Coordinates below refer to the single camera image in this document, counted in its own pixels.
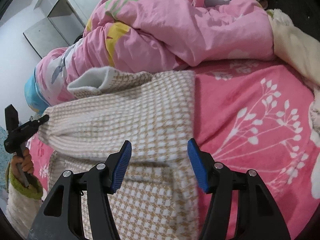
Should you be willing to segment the green cream sleeve forearm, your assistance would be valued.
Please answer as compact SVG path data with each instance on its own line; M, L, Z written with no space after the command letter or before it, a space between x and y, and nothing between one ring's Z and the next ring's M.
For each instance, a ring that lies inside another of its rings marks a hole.
M25 187L12 173L11 167L7 168L8 203L5 215L17 231L26 239L33 221L42 204L43 187L40 181L31 176L31 184Z

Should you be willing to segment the person's left hand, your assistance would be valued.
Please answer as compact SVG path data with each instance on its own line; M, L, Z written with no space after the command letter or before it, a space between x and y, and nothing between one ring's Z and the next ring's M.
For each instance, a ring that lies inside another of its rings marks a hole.
M33 174L34 172L34 164L31 159L31 155L29 152L29 148L25 148L23 151L23 158L14 155L12 160L11 160L11 171L12 174L15 176L16 179L19 181L22 181L22 176L18 170L18 164L21 165L22 171L27 172L28 174Z

